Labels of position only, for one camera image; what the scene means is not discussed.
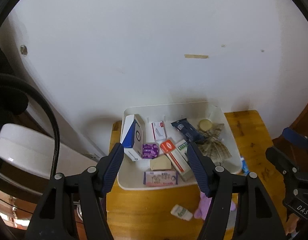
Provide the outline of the person's hand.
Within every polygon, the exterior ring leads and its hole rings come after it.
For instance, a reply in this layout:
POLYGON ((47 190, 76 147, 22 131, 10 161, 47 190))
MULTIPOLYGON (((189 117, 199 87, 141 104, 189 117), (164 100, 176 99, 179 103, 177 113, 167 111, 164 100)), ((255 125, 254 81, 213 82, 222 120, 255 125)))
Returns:
POLYGON ((296 226, 297 226, 297 223, 298 221, 300 220, 300 218, 292 213, 287 222, 285 223, 285 226, 284 226, 284 229, 285 229, 285 234, 288 235, 288 234, 292 234, 295 230, 296 230, 296 226))

